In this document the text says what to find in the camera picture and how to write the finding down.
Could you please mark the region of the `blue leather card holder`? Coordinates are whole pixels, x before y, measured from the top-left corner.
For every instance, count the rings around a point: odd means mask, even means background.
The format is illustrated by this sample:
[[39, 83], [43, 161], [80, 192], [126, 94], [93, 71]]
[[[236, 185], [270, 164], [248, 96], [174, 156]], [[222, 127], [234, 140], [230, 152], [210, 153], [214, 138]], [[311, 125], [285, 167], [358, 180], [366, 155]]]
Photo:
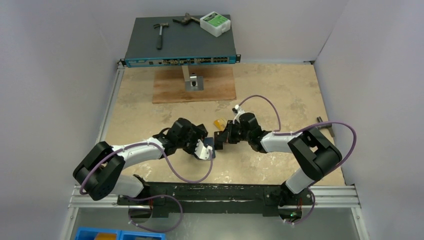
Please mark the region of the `blue leather card holder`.
[[207, 147], [211, 147], [212, 148], [212, 158], [215, 159], [216, 158], [216, 152], [215, 152], [215, 143], [214, 143], [214, 138], [213, 137], [206, 137], [203, 141], [203, 145], [207, 148]]

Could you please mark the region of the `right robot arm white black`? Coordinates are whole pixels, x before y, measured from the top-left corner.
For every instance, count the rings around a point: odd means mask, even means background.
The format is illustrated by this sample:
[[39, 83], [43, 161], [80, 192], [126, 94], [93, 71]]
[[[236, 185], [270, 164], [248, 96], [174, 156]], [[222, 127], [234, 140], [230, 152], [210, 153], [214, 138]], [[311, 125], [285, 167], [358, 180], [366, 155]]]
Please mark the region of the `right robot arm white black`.
[[299, 169], [283, 184], [280, 196], [288, 204], [300, 198], [301, 191], [320, 181], [342, 161], [341, 152], [316, 127], [299, 133], [278, 135], [264, 130], [256, 116], [243, 113], [235, 120], [229, 120], [223, 131], [214, 132], [214, 148], [222, 150], [224, 144], [247, 142], [255, 151], [263, 154], [291, 153]]

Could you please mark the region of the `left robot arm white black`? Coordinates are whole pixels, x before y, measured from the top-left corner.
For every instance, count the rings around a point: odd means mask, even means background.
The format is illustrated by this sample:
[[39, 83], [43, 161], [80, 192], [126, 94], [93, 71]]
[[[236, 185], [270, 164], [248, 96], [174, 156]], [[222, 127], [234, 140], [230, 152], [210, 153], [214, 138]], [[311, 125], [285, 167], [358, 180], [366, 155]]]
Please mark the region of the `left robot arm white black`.
[[195, 125], [180, 117], [171, 127], [130, 144], [96, 143], [72, 173], [81, 195], [98, 201], [110, 194], [128, 196], [138, 205], [146, 203], [149, 191], [139, 176], [125, 176], [122, 171], [137, 164], [164, 159], [181, 149], [198, 160], [213, 161], [214, 148], [205, 145], [208, 132], [203, 124]]

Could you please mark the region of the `brown wooden board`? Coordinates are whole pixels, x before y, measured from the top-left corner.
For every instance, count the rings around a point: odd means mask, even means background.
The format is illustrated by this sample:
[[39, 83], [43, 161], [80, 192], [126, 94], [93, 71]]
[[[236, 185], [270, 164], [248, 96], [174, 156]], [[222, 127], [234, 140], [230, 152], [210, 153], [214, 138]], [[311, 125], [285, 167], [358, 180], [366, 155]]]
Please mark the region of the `brown wooden board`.
[[203, 90], [186, 90], [181, 67], [163, 67], [155, 71], [152, 103], [228, 101], [237, 98], [231, 66], [193, 66], [189, 70], [203, 77]]

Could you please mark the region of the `small black hammer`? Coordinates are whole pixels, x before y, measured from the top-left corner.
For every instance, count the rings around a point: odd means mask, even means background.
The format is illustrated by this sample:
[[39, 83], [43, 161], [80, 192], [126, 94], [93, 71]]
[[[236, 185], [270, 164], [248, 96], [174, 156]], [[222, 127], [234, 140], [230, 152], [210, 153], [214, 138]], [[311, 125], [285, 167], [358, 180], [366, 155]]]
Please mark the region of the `small black hammer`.
[[163, 22], [163, 23], [157, 23], [153, 26], [154, 29], [159, 28], [159, 34], [156, 41], [156, 49], [161, 50], [163, 47], [163, 28], [168, 28], [169, 23]]

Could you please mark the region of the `white green electrical box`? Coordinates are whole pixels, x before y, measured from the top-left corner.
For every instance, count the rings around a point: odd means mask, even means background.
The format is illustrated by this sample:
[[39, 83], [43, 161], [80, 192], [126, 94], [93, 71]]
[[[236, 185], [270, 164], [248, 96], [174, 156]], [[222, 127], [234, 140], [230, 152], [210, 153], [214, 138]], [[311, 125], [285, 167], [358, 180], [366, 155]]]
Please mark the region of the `white green electrical box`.
[[231, 20], [215, 11], [201, 17], [199, 22], [200, 27], [214, 37], [220, 37], [231, 29]]

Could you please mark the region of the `dark metal tool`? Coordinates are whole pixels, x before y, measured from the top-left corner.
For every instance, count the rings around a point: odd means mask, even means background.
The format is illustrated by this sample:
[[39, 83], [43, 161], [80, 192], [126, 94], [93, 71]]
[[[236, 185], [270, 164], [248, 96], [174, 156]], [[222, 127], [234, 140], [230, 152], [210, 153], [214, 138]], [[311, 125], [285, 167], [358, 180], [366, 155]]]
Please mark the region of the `dark metal tool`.
[[178, 23], [181, 24], [183, 26], [186, 26], [190, 23], [196, 23], [198, 25], [200, 25], [200, 19], [194, 17], [193, 15], [189, 14], [188, 12], [185, 13], [184, 17], [181, 19], [173, 19], [172, 20], [174, 23]]

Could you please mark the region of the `blue plastic bin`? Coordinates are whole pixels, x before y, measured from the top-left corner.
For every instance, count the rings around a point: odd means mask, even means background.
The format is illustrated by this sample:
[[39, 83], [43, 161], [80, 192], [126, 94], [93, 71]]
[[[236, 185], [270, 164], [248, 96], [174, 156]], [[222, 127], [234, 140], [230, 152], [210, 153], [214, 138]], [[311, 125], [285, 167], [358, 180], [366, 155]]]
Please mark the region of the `blue plastic bin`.
[[119, 229], [79, 227], [74, 240], [166, 240], [166, 234]]

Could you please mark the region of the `metal stand bracket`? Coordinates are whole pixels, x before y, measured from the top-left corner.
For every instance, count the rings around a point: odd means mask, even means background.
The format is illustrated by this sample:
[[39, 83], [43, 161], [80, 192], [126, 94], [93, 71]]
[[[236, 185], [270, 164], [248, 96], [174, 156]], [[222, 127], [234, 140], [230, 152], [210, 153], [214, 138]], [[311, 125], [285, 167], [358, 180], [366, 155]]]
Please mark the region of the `metal stand bracket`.
[[186, 92], [196, 92], [204, 90], [204, 78], [191, 72], [188, 65], [183, 65], [182, 73], [184, 77], [184, 87]]

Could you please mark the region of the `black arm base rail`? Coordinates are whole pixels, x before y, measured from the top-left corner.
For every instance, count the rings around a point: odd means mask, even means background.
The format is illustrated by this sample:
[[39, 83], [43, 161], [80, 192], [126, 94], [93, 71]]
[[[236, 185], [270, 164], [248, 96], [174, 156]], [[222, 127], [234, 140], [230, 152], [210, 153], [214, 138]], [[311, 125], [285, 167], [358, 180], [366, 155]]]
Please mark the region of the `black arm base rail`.
[[146, 206], [153, 218], [170, 213], [260, 214], [264, 217], [300, 219], [302, 209], [313, 204], [312, 192], [292, 194], [275, 184], [219, 184], [148, 182], [137, 201], [118, 197], [119, 205]]

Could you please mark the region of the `blue network switch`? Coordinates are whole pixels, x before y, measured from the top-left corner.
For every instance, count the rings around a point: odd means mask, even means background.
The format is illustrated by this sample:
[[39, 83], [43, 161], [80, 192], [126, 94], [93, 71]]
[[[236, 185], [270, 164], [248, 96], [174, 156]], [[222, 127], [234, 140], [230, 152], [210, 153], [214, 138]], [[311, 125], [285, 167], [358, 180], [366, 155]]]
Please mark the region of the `blue network switch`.
[[[175, 16], [138, 17], [134, 21], [127, 51], [121, 64], [128, 68], [167, 66], [207, 66], [236, 64], [241, 55], [236, 52], [232, 30], [215, 37], [199, 24], [181, 25]], [[159, 28], [155, 24], [169, 23], [163, 28], [162, 49], [156, 49]]]

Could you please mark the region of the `aluminium frame rail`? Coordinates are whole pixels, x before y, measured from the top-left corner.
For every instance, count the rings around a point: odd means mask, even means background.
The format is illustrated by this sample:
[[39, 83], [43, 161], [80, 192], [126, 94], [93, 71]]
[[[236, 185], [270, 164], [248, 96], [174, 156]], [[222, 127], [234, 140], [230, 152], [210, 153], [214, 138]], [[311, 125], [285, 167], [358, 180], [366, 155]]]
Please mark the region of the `aluminium frame rail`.
[[[118, 204], [117, 195], [109, 195], [94, 201], [88, 195], [79, 194], [80, 186], [74, 186], [68, 208], [129, 208]], [[316, 208], [360, 208], [360, 200], [354, 186], [313, 186]]]

